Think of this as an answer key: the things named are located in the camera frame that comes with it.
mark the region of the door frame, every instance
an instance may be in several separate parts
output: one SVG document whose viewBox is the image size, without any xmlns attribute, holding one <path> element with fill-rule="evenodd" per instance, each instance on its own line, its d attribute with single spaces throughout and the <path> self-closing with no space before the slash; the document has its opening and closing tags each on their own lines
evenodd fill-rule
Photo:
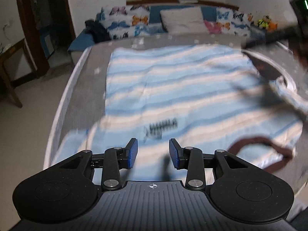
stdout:
<svg viewBox="0 0 308 231">
<path fill-rule="evenodd" d="M 43 76 L 47 73 L 50 66 L 47 61 L 47 58 L 45 57 L 43 48 L 41 46 L 39 32 L 36 29 L 36 23 L 31 8 L 31 1 L 30 0 L 16 0 L 16 1 L 17 1 L 17 7 L 19 11 L 21 25 L 28 44 L 28 48 L 33 57 L 34 63 L 37 67 L 36 73 L 39 77 Z M 73 41 L 76 38 L 76 35 L 70 14 L 68 0 L 64 0 L 64 3 L 70 27 L 70 34 Z"/>
</svg>

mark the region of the crosshair logo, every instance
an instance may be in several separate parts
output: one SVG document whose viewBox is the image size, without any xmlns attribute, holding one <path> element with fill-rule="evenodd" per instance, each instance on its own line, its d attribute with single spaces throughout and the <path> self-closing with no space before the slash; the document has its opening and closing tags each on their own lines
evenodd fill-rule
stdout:
<svg viewBox="0 0 308 231">
<path fill-rule="evenodd" d="M 159 187 L 159 186 L 153 183 L 153 184 L 149 185 L 148 187 L 154 189 L 154 188 Z"/>
</svg>

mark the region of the brown loop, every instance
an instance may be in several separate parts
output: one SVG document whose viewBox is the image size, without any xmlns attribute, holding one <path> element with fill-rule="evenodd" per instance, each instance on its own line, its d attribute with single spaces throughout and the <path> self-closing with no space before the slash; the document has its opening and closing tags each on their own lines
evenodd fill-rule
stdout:
<svg viewBox="0 0 308 231">
<path fill-rule="evenodd" d="M 245 139 L 239 140 L 238 142 L 234 143 L 229 148 L 228 152 L 236 156 L 244 146 L 248 144 L 258 144 L 258 143 L 264 144 L 266 146 L 271 146 L 273 149 L 276 150 L 277 153 L 283 155 L 283 159 L 281 161 L 278 161 L 266 167 L 264 169 L 266 172 L 269 172 L 272 174 L 273 172 L 278 171 L 279 169 L 285 167 L 287 163 L 293 158 L 291 149 L 278 146 L 275 143 L 273 143 L 270 139 L 266 137 L 262 137 L 262 136 L 257 136 L 253 138 L 245 138 Z"/>
</svg>

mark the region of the wooden headboard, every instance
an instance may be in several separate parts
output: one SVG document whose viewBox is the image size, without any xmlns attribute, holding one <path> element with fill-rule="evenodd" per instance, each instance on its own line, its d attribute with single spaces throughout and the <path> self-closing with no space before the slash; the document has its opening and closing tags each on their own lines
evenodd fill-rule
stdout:
<svg viewBox="0 0 308 231">
<path fill-rule="evenodd" d="M 182 5 L 207 5 L 207 6 L 215 6 L 215 7 L 224 7 L 224 8 L 230 8 L 234 10 L 238 10 L 239 7 L 226 4 L 226 3 L 221 3 L 221 2 L 213 2 L 213 1 L 205 1 L 205 0 L 198 0 L 198 2 L 193 2 L 193 3 L 181 3 L 179 0 L 129 0 L 126 1 L 127 5 L 135 5 L 135 4 L 156 4 L 156 3 L 177 3 L 177 4 L 182 4 Z"/>
</svg>

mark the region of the doorway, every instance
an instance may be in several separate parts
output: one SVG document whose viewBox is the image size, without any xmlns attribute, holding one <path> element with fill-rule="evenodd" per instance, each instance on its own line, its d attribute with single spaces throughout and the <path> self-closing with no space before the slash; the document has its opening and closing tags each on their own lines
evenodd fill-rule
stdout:
<svg viewBox="0 0 308 231">
<path fill-rule="evenodd" d="M 17 0 L 23 31 L 38 68 L 38 76 L 50 67 L 71 62 L 67 49 L 75 39 L 67 0 Z"/>
</svg>

